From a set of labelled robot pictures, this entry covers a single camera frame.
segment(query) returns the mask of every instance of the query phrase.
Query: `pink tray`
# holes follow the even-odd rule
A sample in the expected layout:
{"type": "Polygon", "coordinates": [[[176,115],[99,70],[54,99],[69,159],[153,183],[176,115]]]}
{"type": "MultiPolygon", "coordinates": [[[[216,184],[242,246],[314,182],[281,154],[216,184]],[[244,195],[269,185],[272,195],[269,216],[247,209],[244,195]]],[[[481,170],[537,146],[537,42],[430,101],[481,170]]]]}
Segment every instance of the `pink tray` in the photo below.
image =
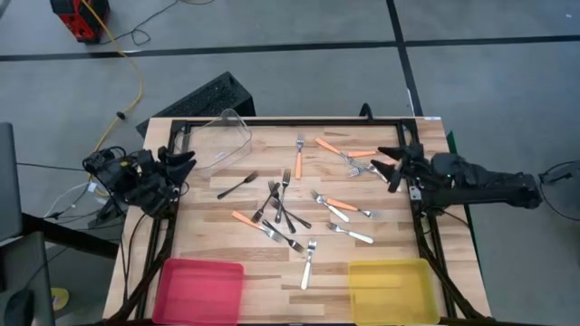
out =
{"type": "Polygon", "coordinates": [[[168,259],[159,281],[153,321],[236,325],[243,281],[241,264],[168,259]]]}

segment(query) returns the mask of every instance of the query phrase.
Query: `transparent bin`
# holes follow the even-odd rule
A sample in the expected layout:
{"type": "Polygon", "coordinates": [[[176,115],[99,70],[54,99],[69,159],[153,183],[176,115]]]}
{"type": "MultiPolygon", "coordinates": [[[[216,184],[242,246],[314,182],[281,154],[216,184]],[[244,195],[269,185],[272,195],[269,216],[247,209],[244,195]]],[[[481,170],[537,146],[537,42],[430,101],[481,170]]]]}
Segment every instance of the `transparent bin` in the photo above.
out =
{"type": "Polygon", "coordinates": [[[358,326],[439,322],[426,260],[350,262],[348,275],[353,320],[358,326]]]}
{"type": "Polygon", "coordinates": [[[209,178],[252,151],[252,132],[234,110],[227,109],[210,123],[188,134],[179,134],[175,138],[175,149],[177,152],[194,150],[198,163],[192,174],[209,178]],[[186,150],[181,148],[184,138],[188,139],[186,150]]]}

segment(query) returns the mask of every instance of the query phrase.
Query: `wooden table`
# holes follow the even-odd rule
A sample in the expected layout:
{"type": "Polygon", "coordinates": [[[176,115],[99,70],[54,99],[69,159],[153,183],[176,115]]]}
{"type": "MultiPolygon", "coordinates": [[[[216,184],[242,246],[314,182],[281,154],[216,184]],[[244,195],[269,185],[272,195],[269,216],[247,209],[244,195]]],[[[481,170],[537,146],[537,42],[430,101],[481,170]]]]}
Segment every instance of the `wooden table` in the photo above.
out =
{"type": "MultiPolygon", "coordinates": [[[[158,147],[166,146],[170,125],[171,119],[168,118],[151,119],[144,148],[156,152],[158,147]]],[[[420,141],[428,156],[448,151],[440,120],[417,118],[417,125],[420,141]]],[[[243,264],[246,279],[241,323],[353,322],[347,280],[348,262],[419,256],[409,199],[404,187],[402,191],[390,194],[386,191],[386,185],[374,175],[346,177],[345,172],[349,166],[334,153],[318,146],[314,138],[321,137],[344,151],[372,150],[378,146],[398,146],[395,128],[252,127],[251,130],[253,148],[248,156],[210,179],[196,177],[195,170],[189,175],[191,189],[180,200],[172,257],[243,264]],[[284,168],[294,170],[295,141],[299,132],[305,136],[303,177],[300,180],[291,179],[286,190],[285,206],[313,225],[308,230],[295,223],[297,233],[293,238],[304,246],[309,238],[318,241],[313,275],[306,291],[300,290],[299,286],[305,265],[304,255],[262,236],[257,230],[231,217],[233,210],[252,216],[268,195],[267,181],[281,181],[284,168]],[[254,170],[259,172],[259,178],[253,183],[243,185],[223,200],[217,200],[217,194],[240,182],[254,170]],[[375,220],[362,214],[345,212],[351,218],[348,227],[372,236],[374,244],[366,244],[326,229],[325,224],[329,220],[339,225],[344,223],[325,207],[315,203],[310,196],[310,189],[362,209],[376,211],[378,217],[375,220]]],[[[382,154],[376,158],[386,159],[382,154]]],[[[449,211],[465,218],[462,207],[450,207],[449,211]]],[[[137,207],[131,207],[128,212],[123,233],[125,252],[141,214],[137,207]]],[[[274,209],[269,207],[265,217],[273,221],[274,214],[274,209]]],[[[488,301],[468,228],[448,216],[440,216],[438,221],[450,278],[478,311],[489,315],[488,301]]],[[[130,289],[142,276],[151,225],[151,219],[144,220],[135,236],[130,289]]],[[[277,226],[288,234],[284,223],[277,226]]],[[[445,309],[440,284],[434,275],[433,281],[443,316],[445,309]]],[[[156,277],[150,286],[146,316],[152,315],[157,284],[156,277]]],[[[103,314],[105,318],[120,308],[122,293],[119,254],[103,314]]]]}

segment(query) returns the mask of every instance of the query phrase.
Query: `gray floor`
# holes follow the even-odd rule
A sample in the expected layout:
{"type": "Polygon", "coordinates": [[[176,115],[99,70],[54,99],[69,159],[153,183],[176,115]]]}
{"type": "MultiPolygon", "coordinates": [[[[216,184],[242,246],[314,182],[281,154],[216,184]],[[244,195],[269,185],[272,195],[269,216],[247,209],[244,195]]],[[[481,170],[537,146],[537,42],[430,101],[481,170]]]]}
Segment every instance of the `gray floor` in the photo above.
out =
{"type": "MultiPolygon", "coordinates": [[[[126,32],[171,3],[111,0],[111,31],[126,32]]],[[[405,0],[396,5],[407,40],[580,34],[576,1],[405,0]]],[[[0,55],[111,50],[75,42],[46,1],[12,1],[0,17],[0,55]]],[[[179,3],[143,28],[151,42],[136,47],[126,38],[121,41],[123,49],[394,39],[382,0],[179,3]]],[[[538,173],[580,157],[576,145],[579,45],[412,48],[409,56],[425,115],[443,118],[447,131],[455,132],[460,154],[490,169],[538,173]]],[[[144,98],[108,141],[127,150],[142,143],[135,124],[224,71],[232,72],[252,93],[261,116],[354,115],[365,101],[376,115],[411,115],[393,48],[136,61],[145,78],[144,98]]],[[[78,167],[114,112],[128,104],[136,90],[134,72],[121,59],[0,62],[0,120],[14,123],[20,161],[78,167]]],[[[24,210],[43,215],[59,194],[82,183],[85,175],[20,167],[19,178],[24,210]]],[[[572,180],[546,192],[569,215],[580,216],[575,200],[578,188],[572,180]]],[[[86,197],[77,212],[98,205],[93,197],[86,197]]],[[[534,211],[473,206],[472,214],[494,316],[504,321],[576,325],[580,225],[556,216],[546,206],[534,211]]],[[[71,226],[84,227],[86,222],[71,226]]],[[[112,228],[95,234],[112,239],[119,232],[112,228]]],[[[98,318],[111,268],[111,262],[73,250],[54,260],[53,285],[72,291],[71,305],[60,314],[59,324],[98,318]]]]}

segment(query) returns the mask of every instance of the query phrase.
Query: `yellow tray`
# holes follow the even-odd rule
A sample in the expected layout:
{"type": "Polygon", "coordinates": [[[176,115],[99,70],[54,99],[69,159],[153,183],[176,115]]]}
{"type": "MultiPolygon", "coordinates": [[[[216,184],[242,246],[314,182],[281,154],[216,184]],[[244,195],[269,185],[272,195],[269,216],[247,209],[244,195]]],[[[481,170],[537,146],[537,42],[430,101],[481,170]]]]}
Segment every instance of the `yellow tray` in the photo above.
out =
{"type": "Polygon", "coordinates": [[[351,309],[357,325],[439,322],[426,260],[350,262],[348,275],[351,309]]]}

